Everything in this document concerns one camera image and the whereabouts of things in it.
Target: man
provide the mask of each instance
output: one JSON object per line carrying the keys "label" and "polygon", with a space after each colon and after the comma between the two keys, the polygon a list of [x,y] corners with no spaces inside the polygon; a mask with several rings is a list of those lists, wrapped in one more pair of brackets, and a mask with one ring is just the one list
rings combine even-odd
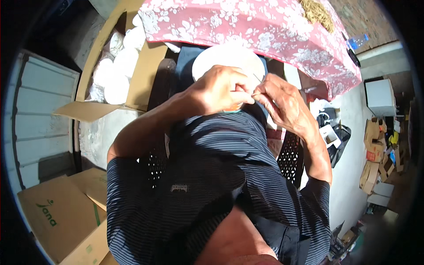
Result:
{"label": "man", "polygon": [[[301,191],[281,176],[255,100],[302,139]],[[236,103],[245,108],[220,112]],[[170,156],[152,189],[136,159],[164,133]],[[120,264],[318,264],[329,250],[329,155],[299,91],[275,75],[255,88],[215,65],[128,124],[107,159],[107,238]]]}

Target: left hand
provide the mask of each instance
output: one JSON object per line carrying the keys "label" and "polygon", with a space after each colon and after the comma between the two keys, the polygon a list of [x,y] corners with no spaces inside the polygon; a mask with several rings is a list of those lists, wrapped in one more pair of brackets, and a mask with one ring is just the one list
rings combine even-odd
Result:
{"label": "left hand", "polygon": [[214,65],[182,94],[194,105],[193,115],[211,115],[235,104],[254,104],[254,89],[240,68]]}

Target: black plastic chair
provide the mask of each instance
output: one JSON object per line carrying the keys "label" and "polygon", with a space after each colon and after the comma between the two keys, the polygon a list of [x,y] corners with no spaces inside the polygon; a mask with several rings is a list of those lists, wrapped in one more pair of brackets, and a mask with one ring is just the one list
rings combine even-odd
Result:
{"label": "black plastic chair", "polygon": [[[159,64],[147,111],[168,100],[170,91],[174,89],[172,86],[176,84],[175,68],[176,63],[172,59],[163,59]],[[147,164],[149,180],[154,189],[160,181],[160,176],[166,170],[165,136],[163,140],[158,140],[155,148],[146,157],[140,158],[139,162]],[[299,188],[303,173],[303,148],[297,135],[287,131],[277,164],[281,170],[281,175],[291,181],[296,188]]]}

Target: plastic bottle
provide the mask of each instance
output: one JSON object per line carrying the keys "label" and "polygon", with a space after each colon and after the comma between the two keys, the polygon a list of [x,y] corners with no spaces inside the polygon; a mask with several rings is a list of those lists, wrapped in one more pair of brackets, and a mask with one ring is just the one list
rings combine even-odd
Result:
{"label": "plastic bottle", "polygon": [[352,49],[356,50],[357,48],[364,45],[365,42],[369,40],[368,36],[366,34],[356,35],[352,38],[348,39],[346,42],[348,45],[352,47]]}

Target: table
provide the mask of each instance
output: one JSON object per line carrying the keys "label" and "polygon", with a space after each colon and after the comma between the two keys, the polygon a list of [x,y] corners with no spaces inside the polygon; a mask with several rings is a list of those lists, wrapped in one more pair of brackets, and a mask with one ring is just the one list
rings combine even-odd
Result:
{"label": "table", "polygon": [[310,24],[297,0],[146,0],[139,10],[148,42],[178,41],[213,46],[238,43],[289,63],[325,82],[333,100],[361,82],[347,53],[347,33],[333,7],[335,31]]}

